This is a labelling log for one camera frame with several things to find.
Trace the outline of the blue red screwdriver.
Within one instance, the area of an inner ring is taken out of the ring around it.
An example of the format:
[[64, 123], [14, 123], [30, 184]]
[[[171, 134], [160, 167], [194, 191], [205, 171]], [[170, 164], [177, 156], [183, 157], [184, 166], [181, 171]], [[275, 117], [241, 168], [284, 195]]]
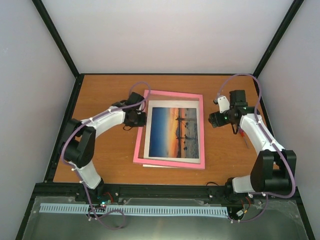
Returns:
[[242, 139], [244, 140], [245, 146], [249, 149], [250, 147], [249, 147], [249, 144], [247, 142], [245, 132], [243, 131], [243, 129], [241, 127], [238, 128], [238, 132], [241, 135]]

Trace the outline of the sunset photo print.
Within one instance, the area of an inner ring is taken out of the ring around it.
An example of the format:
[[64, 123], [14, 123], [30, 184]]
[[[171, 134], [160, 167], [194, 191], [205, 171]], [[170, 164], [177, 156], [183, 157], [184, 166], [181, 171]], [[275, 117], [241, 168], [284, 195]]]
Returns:
[[194, 107], [150, 108], [144, 157], [164, 161], [200, 162], [198, 113]]

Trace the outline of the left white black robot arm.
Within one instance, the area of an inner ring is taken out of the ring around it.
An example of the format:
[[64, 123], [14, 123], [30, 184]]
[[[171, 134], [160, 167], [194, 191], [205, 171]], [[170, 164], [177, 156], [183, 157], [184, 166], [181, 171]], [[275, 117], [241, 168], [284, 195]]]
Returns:
[[128, 99], [115, 102], [93, 117], [73, 118], [66, 124], [60, 141], [61, 160], [76, 172], [92, 201], [99, 201], [104, 195], [104, 180], [93, 163], [96, 138], [118, 125], [143, 127], [147, 122], [147, 115], [143, 112], [145, 102], [142, 95], [132, 92]]

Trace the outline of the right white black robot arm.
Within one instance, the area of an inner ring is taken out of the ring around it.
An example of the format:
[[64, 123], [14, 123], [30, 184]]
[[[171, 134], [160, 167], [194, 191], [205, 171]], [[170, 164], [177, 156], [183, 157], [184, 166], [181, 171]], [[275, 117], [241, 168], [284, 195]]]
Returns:
[[297, 156], [286, 150], [264, 124], [257, 106], [249, 106], [244, 90], [218, 95], [214, 100], [219, 110], [209, 115], [213, 128], [231, 125], [233, 134], [243, 131], [257, 154], [251, 173], [230, 178], [226, 186], [233, 193], [289, 199], [296, 192], [295, 168]]

